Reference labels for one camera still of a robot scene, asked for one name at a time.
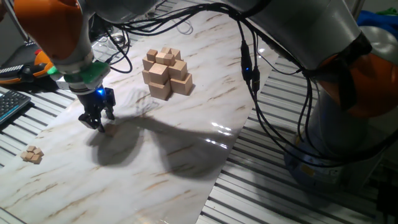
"aluminum slat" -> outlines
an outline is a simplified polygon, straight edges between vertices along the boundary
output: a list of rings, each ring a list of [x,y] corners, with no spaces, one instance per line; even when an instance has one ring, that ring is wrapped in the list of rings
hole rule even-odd
[[[203,212],[206,215],[209,214],[209,216],[215,217],[218,220],[228,224],[258,223],[252,219],[246,218],[244,215],[240,215],[239,213],[212,201],[206,202],[206,205],[203,207]]]
[[[3,140],[0,140],[0,147],[4,148],[5,150],[7,150],[15,155],[18,155],[21,152],[20,149],[17,149],[13,145],[8,144],[8,143],[4,142]]]
[[[200,215],[196,224],[220,224],[220,223],[216,222],[208,217]]]
[[[17,148],[18,150],[24,150],[26,147],[26,144],[23,144],[19,141],[16,141],[15,139],[9,137],[9,136],[5,136],[3,134],[0,133],[0,141],[3,141],[15,148]]]
[[[2,164],[3,166],[6,166],[12,159],[14,158],[14,155],[2,150],[0,148],[0,164]]]
[[[65,98],[64,96],[57,95],[55,93],[34,93],[34,96],[39,96],[43,100],[43,98],[46,101],[50,101],[52,104],[55,104],[63,109],[65,109],[67,106],[69,106],[73,100],[70,100],[68,98]]]
[[[21,121],[20,119],[16,119],[15,121],[12,122],[13,124],[15,124],[18,127],[21,127],[25,130],[28,130],[34,134],[39,134],[42,130],[40,130],[39,128],[36,128],[30,124],[27,124],[23,121]]]
[[[367,222],[364,223],[371,223],[371,219],[361,213],[329,202],[323,198],[317,197],[316,195],[308,194],[303,190],[279,182],[272,177],[252,172],[249,169],[233,164],[232,162],[227,161],[226,165],[223,167],[223,170],[226,172],[226,175],[232,174],[232,177],[239,177],[242,180],[246,180],[248,183],[261,186],[262,189],[267,189],[268,192],[279,195],[280,197],[297,203],[300,206],[311,208],[321,215],[326,215],[337,220],[346,220],[351,223],[357,223],[358,220],[367,220]],[[317,202],[317,204],[320,205],[327,205],[327,207],[314,207],[314,202]]]
[[[54,114],[55,116],[58,116],[63,110],[64,108],[54,105],[48,101],[45,101],[43,99],[40,99],[39,97],[36,97],[34,95],[28,94],[28,93],[24,93],[24,92],[20,92],[25,96],[29,96],[31,98],[31,101],[35,104],[36,107],[43,109],[44,111],[48,111],[49,113]]]
[[[55,119],[53,116],[48,115],[47,113],[44,113],[43,111],[37,110],[35,108],[29,108],[29,110],[26,111],[25,115],[44,124],[50,124],[51,121]]]
[[[266,220],[267,223],[272,224],[288,224],[297,223],[291,219],[285,218],[275,212],[272,212],[256,203],[253,203],[245,198],[234,195],[217,186],[213,187],[210,193],[210,198],[229,205],[231,208],[244,212],[255,220]]]
[[[21,142],[28,144],[30,143],[31,140],[33,140],[35,138],[35,135],[23,130],[22,128],[19,128],[17,126],[14,126],[12,124],[9,124],[8,126],[6,126],[2,132],[8,134],[9,136],[15,136],[17,137],[18,140],[20,140]]]
[[[45,125],[40,124],[39,122],[36,122],[33,119],[29,119],[29,118],[27,118],[25,116],[18,117],[18,120],[23,121],[23,122],[25,122],[25,123],[37,128],[37,129],[41,130],[41,131],[45,129]]]
[[[245,184],[244,182],[239,182],[238,180],[224,174],[220,174],[220,177],[216,181],[216,184],[226,187],[229,190],[233,190],[234,192],[237,192],[241,195],[244,195],[256,201],[257,203],[264,204],[264,206],[275,209],[280,213],[284,213],[283,216],[289,216],[293,220],[296,219],[296,221],[298,221],[299,223],[341,223],[336,222],[336,220],[328,217],[322,217],[314,211],[302,208],[287,200],[281,200],[281,198],[278,198],[275,195],[269,194],[249,184]]]

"small wooden block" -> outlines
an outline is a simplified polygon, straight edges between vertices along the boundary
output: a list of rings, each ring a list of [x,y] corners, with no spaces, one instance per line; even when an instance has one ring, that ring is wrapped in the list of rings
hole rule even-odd
[[[147,59],[151,62],[156,62],[157,50],[148,50]]]
[[[164,85],[150,82],[149,91],[152,97],[161,100],[166,100],[171,93],[170,80],[167,80],[167,82]]]
[[[188,70],[186,62],[176,60],[174,66],[169,67],[170,78],[182,81],[185,80],[187,73]]]
[[[118,127],[114,124],[106,124],[104,128],[105,128],[105,134],[111,137],[113,137],[118,131]]]
[[[149,83],[150,83],[149,71],[143,70],[143,71],[142,71],[142,76],[144,77],[144,83],[145,83],[145,84],[149,84]]]
[[[22,154],[21,154],[21,158],[22,158],[24,161],[27,161],[27,159],[26,159],[27,154],[28,154],[28,152],[22,152]]]
[[[171,49],[172,50],[172,54],[174,55],[176,60],[181,60],[181,52],[180,50],[177,49]]]
[[[165,54],[171,54],[172,49],[170,47],[164,47],[164,48],[162,48],[162,50],[160,52],[165,53]]]
[[[30,159],[31,162],[33,162],[34,164],[40,164],[40,162],[42,162],[42,156],[40,155],[34,155],[32,156],[32,158]]]
[[[145,56],[142,59],[142,64],[144,65],[144,70],[149,71],[150,68],[152,68],[152,66],[155,64],[155,62],[151,62],[150,60],[148,60],[148,58]]]
[[[27,161],[30,161],[35,154],[33,152],[28,152],[25,156]]]
[[[169,67],[155,63],[149,70],[150,82],[164,85],[169,80]]]
[[[43,151],[40,148],[37,148],[37,149],[33,150],[33,153],[35,155],[44,156],[44,153],[43,153]]]
[[[27,149],[26,149],[26,151],[27,152],[33,152],[33,150],[35,150],[36,149],[36,146],[29,146]]]
[[[166,53],[159,52],[156,55],[156,63],[164,65],[164,57],[166,57]]]
[[[192,85],[193,85],[192,74],[188,74],[187,78],[184,81],[171,79],[170,83],[171,83],[173,92],[187,96],[189,91],[192,88]]]
[[[166,54],[163,61],[164,65],[173,66],[175,64],[175,57],[172,54]]]

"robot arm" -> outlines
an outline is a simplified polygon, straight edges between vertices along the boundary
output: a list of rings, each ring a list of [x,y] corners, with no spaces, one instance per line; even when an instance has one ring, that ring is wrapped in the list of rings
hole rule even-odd
[[[230,0],[228,4],[247,11],[257,2]],[[15,0],[14,10],[24,30],[65,75],[87,113],[93,105],[82,98],[102,90],[102,79],[109,72],[109,66],[103,65],[89,82],[82,75],[93,64],[88,19],[97,13],[107,21],[123,23],[143,15],[155,3],[155,0]],[[277,41],[278,45],[271,47],[288,51],[288,56],[305,69],[303,74],[317,79],[351,114],[377,116],[398,105],[397,65],[385,60],[382,54],[373,53],[343,0],[270,1],[250,19]],[[91,123],[98,120],[98,110],[106,107],[95,108],[96,116],[92,115],[94,112],[87,113]],[[100,124],[89,126],[98,128]]]

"blue light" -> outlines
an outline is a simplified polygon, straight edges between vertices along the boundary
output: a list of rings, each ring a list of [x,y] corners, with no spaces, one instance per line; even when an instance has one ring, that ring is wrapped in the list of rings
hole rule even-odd
[[[101,95],[104,95],[104,90],[103,89],[97,89],[97,92]]]

